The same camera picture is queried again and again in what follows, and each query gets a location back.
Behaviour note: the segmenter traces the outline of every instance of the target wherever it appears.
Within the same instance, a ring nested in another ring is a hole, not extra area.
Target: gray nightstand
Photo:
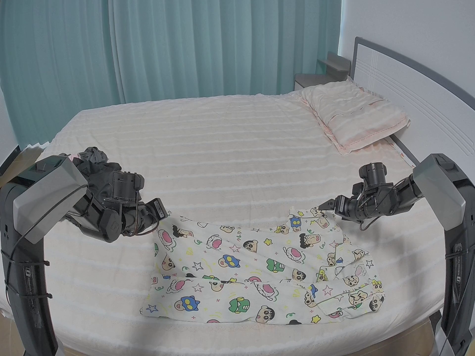
[[[331,51],[328,52],[327,59],[318,62],[326,65],[326,74],[295,74],[294,91],[308,86],[324,85],[328,82],[338,82],[346,80],[350,73],[351,62]]]

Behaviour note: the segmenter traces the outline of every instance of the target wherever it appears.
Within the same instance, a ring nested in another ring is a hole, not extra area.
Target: mattress
[[[145,177],[144,201],[174,214],[269,229],[291,206],[350,195],[358,169],[383,161],[388,181],[411,168],[385,140],[342,156],[298,92],[123,104],[78,113],[41,157],[97,146]],[[197,324],[140,314],[150,288],[152,236],[107,244],[68,222],[45,237],[51,316],[68,347],[99,355],[344,355],[400,333],[442,307],[442,226],[426,201],[361,232],[386,291],[376,313],[328,325]],[[0,307],[8,311],[5,296]]]

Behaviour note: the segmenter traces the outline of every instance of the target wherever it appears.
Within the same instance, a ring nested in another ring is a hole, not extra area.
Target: white headboard
[[[409,115],[410,126],[392,138],[416,165],[431,153],[444,153],[475,183],[473,96],[424,65],[360,37],[351,77]]]

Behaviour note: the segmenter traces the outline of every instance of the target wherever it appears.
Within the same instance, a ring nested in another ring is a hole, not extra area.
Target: teal curtain
[[[337,51],[341,0],[0,0],[0,82],[21,146],[80,110],[278,94]]]

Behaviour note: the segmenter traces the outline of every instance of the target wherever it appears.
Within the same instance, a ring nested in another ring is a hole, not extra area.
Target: robotic arm
[[[475,187],[444,154],[429,155],[395,185],[386,182],[386,174],[381,162],[364,165],[359,170],[363,182],[353,185],[351,198],[339,195],[318,208],[334,210],[364,231],[379,217],[407,212],[426,198],[444,228],[446,244],[444,310],[432,355],[465,355],[475,330]]]
[[[140,201],[141,175],[115,170],[109,176],[110,191],[99,198],[68,157],[51,156],[0,189],[5,285],[24,356],[64,355],[49,312],[47,299],[52,296],[45,280],[49,262],[44,260],[43,246],[43,237],[59,220],[64,218],[83,234],[111,243],[120,234],[150,233],[168,216],[160,199]],[[154,223],[154,229],[143,232]]]

